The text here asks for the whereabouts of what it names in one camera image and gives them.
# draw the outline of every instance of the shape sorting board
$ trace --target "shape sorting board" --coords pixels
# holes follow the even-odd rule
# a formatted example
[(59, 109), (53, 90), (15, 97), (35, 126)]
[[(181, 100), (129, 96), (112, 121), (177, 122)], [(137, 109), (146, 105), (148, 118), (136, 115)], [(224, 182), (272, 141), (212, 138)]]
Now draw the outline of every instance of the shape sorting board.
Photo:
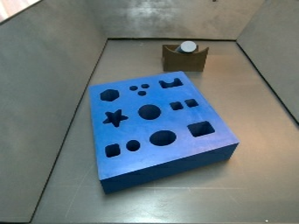
[(87, 91), (105, 193), (229, 159), (238, 140), (182, 72)]

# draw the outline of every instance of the white cap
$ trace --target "white cap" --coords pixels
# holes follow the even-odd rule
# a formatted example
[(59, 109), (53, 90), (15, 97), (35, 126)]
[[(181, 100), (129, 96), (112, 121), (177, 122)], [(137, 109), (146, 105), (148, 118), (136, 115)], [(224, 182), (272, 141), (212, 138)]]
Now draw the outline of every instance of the white cap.
[(184, 41), (180, 48), (182, 52), (192, 53), (196, 50), (196, 44), (192, 41)]

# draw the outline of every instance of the brown block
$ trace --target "brown block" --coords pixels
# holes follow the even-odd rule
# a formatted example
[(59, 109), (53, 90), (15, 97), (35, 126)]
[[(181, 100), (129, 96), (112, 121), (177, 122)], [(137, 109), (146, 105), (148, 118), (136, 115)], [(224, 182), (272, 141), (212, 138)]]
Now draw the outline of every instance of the brown block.
[(166, 72), (201, 72), (209, 48), (198, 52), (198, 47), (192, 53), (180, 53), (174, 49), (178, 45), (162, 45), (162, 70)]

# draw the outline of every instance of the white cylinder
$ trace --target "white cylinder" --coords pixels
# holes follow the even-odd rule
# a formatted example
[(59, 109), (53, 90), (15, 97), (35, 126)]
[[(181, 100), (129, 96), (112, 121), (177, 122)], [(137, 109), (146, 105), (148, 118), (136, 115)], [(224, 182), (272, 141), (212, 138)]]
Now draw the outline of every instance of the white cylinder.
[(174, 49), (177, 53), (192, 53), (196, 50), (196, 44), (192, 41), (184, 41)]

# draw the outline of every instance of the rectangular hole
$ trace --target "rectangular hole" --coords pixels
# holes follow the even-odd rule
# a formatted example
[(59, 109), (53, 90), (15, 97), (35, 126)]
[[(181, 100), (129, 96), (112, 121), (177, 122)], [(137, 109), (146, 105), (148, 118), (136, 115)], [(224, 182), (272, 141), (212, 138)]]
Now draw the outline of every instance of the rectangular hole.
[(181, 103), (177, 102), (177, 101), (170, 102), (170, 107), (172, 107), (172, 110), (182, 109), (182, 105), (181, 105)]
[(189, 124), (188, 129), (193, 137), (201, 137), (214, 132), (209, 122), (196, 122)]
[(114, 143), (114, 144), (108, 145), (105, 148), (105, 153), (106, 153), (108, 158), (117, 156), (120, 154), (118, 144)]
[(189, 108), (198, 106), (198, 103), (193, 99), (185, 100), (184, 102)]

